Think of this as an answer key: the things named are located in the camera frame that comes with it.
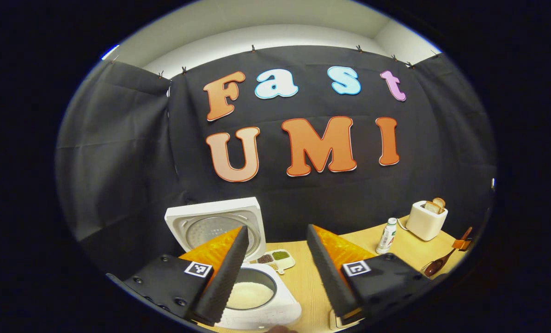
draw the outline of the white ceiling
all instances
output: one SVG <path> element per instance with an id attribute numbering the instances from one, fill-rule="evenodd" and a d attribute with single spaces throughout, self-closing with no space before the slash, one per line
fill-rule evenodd
<path id="1" fill-rule="evenodd" d="M 143 67 L 166 53 L 221 32 L 257 25 L 316 25 L 374 38 L 390 19 L 351 0 L 200 0 L 140 29 L 119 48 Z"/>

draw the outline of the bottle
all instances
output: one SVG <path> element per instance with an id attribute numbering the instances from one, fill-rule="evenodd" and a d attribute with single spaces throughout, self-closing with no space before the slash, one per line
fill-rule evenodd
<path id="1" fill-rule="evenodd" d="M 394 240 L 394 234 L 397 232 L 397 219 L 391 217 L 387 221 L 385 230 L 383 230 L 383 236 L 380 239 L 379 246 L 376 247 L 376 253 L 384 254 L 390 249 L 390 245 Z"/>

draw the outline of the table surface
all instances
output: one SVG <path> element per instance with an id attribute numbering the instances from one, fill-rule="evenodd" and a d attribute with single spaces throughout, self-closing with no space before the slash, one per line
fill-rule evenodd
<path id="1" fill-rule="evenodd" d="M 403 226 L 408 218 L 409 216 L 400 218 Z M 385 225 L 386 224 L 375 226 L 350 234 L 341 234 L 340 236 L 371 251 L 374 255 L 377 255 L 374 249 L 376 249 L 381 239 Z M 419 271 L 423 266 L 430 263 L 430 261 L 447 255 L 452 249 L 454 240 L 455 238 L 441 231 L 438 236 L 425 242 L 397 225 L 397 232 L 392 242 L 390 252 L 394 253 L 411 267 Z M 294 267 L 288 268 L 284 271 L 284 274 L 280 275 L 286 287 L 288 287 L 292 295 L 296 298 L 296 301 L 298 301 L 302 307 L 302 315 L 299 320 L 288 327 L 299 333 L 333 332 L 329 328 L 329 312 L 331 312 L 332 307 L 320 280 L 318 270 L 313 263 L 311 251 L 309 250 L 306 240 L 267 243 L 266 247 L 266 251 L 275 249 L 288 250 L 296 261 Z M 454 251 L 446 265 L 435 276 L 449 272 L 462 259 L 465 253 L 466 252 L 463 251 Z M 222 327 L 208 327 L 201 324 L 200 326 L 220 333 L 239 332 Z"/>

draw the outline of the spice tray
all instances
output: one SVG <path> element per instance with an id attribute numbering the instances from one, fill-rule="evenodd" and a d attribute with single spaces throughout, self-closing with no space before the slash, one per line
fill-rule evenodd
<path id="1" fill-rule="evenodd" d="M 292 258 L 292 255 L 285 249 L 267 251 L 257 259 L 257 263 L 267 264 L 280 274 L 284 274 L 284 270 L 296 265 L 296 261 Z"/>

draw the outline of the light blue letter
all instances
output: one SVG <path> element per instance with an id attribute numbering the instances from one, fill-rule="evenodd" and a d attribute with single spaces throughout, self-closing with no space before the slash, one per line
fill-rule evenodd
<path id="1" fill-rule="evenodd" d="M 280 95 L 291 97 L 298 93 L 298 87 L 292 81 L 292 73 L 285 69 L 272 69 L 257 76 L 261 82 L 255 88 L 255 95 L 260 99 L 273 99 Z"/>
<path id="2" fill-rule="evenodd" d="M 356 80 L 358 73 L 349 67 L 333 66 L 327 70 L 327 75 L 335 81 L 331 86 L 339 95 L 357 95 L 362 90 L 360 82 Z"/>

